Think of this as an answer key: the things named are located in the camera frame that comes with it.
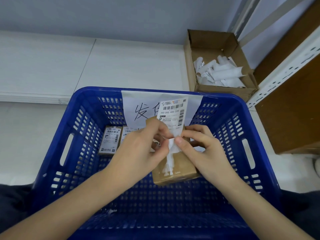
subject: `small cardboard package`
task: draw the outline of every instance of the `small cardboard package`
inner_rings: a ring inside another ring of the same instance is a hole
[[[154,170],[152,170],[152,179],[154,184],[163,186],[171,183],[195,179],[200,176],[196,167],[183,152],[174,153],[173,159],[173,175],[165,176],[165,174],[162,172],[167,162],[166,157],[158,164],[158,166]]]
[[[189,29],[184,45],[184,53],[190,91],[232,93],[247,102],[254,92],[258,90],[253,70],[251,70],[233,33]],[[214,59],[218,60],[219,55],[232,57],[237,67],[243,67],[242,74],[245,76],[241,77],[240,80],[246,86],[245,88],[221,87],[198,83],[193,62],[198,57],[202,57],[204,63],[207,64]]]
[[[122,127],[106,126],[98,154],[114,155],[118,149]]]
[[[123,142],[127,134],[133,131],[137,131],[138,129],[130,128],[127,125],[122,126],[122,132],[121,132],[121,138],[120,138],[120,144]]]

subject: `person's left arm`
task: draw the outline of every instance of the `person's left arm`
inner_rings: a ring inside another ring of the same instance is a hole
[[[0,234],[3,239],[67,239],[86,220],[144,178],[169,153],[173,135],[153,119],[144,129],[128,134],[108,166],[55,202]],[[152,139],[160,140],[157,148]]]

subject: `hand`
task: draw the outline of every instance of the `hand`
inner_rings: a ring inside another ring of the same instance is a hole
[[[154,138],[161,143],[161,147],[153,142]],[[152,119],[144,129],[126,136],[102,173],[111,178],[121,194],[144,178],[167,156],[170,138],[173,138],[173,134],[166,124],[157,118]]]
[[[182,137],[192,138],[190,143]],[[190,161],[200,171],[203,177],[219,188],[238,176],[230,165],[220,144],[206,125],[190,125],[183,130],[181,137],[175,138],[177,146],[186,154]],[[200,153],[193,147],[201,146],[205,151]]]

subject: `forearm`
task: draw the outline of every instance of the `forearm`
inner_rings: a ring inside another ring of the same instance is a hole
[[[312,239],[281,214],[237,174],[219,187],[259,239]]]
[[[65,196],[0,234],[0,239],[67,239],[121,193],[105,174],[96,173]]]

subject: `handwritten chinese character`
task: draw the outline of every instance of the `handwritten chinese character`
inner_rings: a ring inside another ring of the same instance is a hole
[[[139,106],[139,105],[137,105],[137,107],[136,107],[137,116],[136,116],[136,118],[134,119],[134,121],[136,121],[136,119],[140,118],[141,116],[143,116],[143,117],[145,117],[145,118],[147,119],[147,117],[144,116],[144,114],[147,112],[147,110],[144,110],[144,109],[147,109],[147,108],[149,108],[149,107],[144,107],[144,108],[142,108],[142,105],[148,106],[148,105],[146,105],[146,104],[141,103],[140,109],[138,109],[138,106]]]
[[[159,111],[159,106],[160,106],[160,102],[159,102],[156,106],[153,107],[153,109],[154,109],[154,116],[156,116],[156,114],[158,113],[158,111]]]

